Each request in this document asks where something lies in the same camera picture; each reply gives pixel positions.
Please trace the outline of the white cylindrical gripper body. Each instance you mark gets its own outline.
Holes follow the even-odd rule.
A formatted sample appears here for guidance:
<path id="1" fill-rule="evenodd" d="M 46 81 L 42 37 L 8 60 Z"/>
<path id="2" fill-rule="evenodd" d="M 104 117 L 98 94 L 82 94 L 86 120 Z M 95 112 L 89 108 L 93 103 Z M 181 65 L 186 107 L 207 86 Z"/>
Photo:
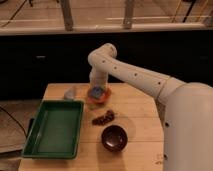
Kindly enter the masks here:
<path id="1" fill-rule="evenodd" d="M 97 69 L 92 69 L 89 74 L 90 87 L 91 88 L 102 88 L 103 90 L 107 89 L 108 83 L 108 74 Z"/>

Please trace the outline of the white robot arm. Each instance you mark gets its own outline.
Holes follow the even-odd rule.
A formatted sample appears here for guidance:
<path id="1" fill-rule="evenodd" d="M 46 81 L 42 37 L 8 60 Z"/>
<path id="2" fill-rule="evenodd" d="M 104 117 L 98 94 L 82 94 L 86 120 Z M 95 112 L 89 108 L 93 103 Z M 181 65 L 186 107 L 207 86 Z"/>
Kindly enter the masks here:
<path id="1" fill-rule="evenodd" d="M 88 55 L 91 76 L 110 74 L 165 106 L 163 171 L 213 171 L 213 87 L 187 83 L 116 59 L 106 43 Z"/>

